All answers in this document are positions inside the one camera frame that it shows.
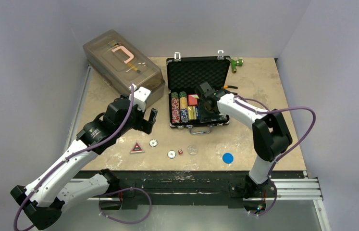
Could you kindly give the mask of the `blue yellow card deck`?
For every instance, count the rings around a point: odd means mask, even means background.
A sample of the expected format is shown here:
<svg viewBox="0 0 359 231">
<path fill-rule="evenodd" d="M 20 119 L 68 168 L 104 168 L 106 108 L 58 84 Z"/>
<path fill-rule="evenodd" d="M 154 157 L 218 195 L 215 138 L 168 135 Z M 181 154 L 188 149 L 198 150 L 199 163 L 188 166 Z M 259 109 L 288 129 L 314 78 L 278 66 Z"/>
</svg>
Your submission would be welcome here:
<svg viewBox="0 0 359 231">
<path fill-rule="evenodd" d="M 188 106 L 187 110 L 188 110 L 188 118 L 190 121 L 199 119 L 199 112 L 197 106 Z"/>
</svg>

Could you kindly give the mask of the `red card deck box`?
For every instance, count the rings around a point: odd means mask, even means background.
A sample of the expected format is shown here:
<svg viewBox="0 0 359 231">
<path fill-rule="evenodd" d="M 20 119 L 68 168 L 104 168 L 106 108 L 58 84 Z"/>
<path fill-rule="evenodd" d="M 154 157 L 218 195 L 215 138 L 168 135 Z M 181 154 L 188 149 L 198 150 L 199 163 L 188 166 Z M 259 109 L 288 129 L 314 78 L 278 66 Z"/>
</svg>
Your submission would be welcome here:
<svg viewBox="0 0 359 231">
<path fill-rule="evenodd" d="M 188 94 L 187 101 L 189 106 L 197 106 L 199 97 L 196 94 Z"/>
</svg>

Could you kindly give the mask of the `red triangle all-in marker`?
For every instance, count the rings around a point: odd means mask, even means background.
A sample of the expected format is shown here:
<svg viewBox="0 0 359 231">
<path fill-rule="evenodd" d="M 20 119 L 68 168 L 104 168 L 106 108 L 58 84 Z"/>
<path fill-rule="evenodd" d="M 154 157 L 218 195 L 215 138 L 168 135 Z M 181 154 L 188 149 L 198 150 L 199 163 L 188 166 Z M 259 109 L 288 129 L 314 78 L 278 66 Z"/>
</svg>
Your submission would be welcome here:
<svg viewBox="0 0 359 231">
<path fill-rule="evenodd" d="M 145 150 L 142 148 L 139 142 L 136 141 L 134 146 L 130 150 L 130 154 L 142 154 L 142 153 L 145 153 Z"/>
</svg>

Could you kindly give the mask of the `clear round button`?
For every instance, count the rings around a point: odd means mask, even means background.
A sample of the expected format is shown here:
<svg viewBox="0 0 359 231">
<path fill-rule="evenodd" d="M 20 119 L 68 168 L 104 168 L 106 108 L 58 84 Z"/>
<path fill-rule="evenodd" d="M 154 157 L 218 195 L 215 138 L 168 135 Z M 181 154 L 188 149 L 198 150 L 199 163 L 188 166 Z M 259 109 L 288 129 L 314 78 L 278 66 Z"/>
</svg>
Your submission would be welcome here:
<svg viewBox="0 0 359 231">
<path fill-rule="evenodd" d="M 196 155 L 198 154 L 198 147 L 196 145 L 189 145 L 187 147 L 187 152 L 189 155 Z"/>
</svg>

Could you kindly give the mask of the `blue round button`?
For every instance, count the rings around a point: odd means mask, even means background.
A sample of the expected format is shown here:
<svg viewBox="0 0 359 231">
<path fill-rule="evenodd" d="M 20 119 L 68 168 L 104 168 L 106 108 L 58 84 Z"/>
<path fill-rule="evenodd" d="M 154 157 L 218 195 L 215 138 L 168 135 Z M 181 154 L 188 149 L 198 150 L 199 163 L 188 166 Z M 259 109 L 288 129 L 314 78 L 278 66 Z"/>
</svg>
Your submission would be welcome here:
<svg viewBox="0 0 359 231">
<path fill-rule="evenodd" d="M 233 157 L 233 155 L 231 153 L 225 153 L 222 156 L 222 160 L 226 164 L 231 164 L 233 162 L 233 160 L 234 160 L 234 157 Z"/>
</svg>

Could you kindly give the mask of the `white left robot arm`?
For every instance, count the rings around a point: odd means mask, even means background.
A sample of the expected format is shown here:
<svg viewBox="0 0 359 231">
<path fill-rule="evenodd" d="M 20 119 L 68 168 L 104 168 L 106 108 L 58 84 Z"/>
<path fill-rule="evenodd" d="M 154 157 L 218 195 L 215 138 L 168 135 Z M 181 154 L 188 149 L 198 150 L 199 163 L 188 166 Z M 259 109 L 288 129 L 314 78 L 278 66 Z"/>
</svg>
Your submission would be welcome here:
<svg viewBox="0 0 359 231">
<path fill-rule="evenodd" d="M 149 119 L 144 118 L 150 90 L 131 85 L 130 91 L 85 124 L 68 149 L 41 176 L 26 186 L 18 185 L 11 190 L 11 196 L 19 205 L 17 218 L 25 213 L 32 228 L 41 231 L 53 225 L 66 210 L 88 198 L 124 197 L 125 188 L 109 169 L 100 170 L 78 184 L 70 181 L 127 131 L 152 132 L 157 110 L 152 109 Z"/>
</svg>

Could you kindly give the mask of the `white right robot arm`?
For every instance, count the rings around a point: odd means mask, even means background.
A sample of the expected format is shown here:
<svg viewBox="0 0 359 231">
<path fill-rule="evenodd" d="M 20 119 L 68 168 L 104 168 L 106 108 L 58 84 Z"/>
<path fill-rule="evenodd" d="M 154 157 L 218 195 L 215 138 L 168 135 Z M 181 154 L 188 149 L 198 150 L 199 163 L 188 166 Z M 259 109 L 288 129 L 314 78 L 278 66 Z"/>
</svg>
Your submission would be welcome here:
<svg viewBox="0 0 359 231">
<path fill-rule="evenodd" d="M 276 157 L 292 144 L 292 137 L 284 116 L 276 110 L 255 107 L 226 89 L 213 89 L 203 82 L 195 89 L 202 107 L 210 114 L 225 114 L 246 125 L 253 134 L 257 154 L 246 177 L 245 189 L 252 196 L 264 190 Z"/>
</svg>

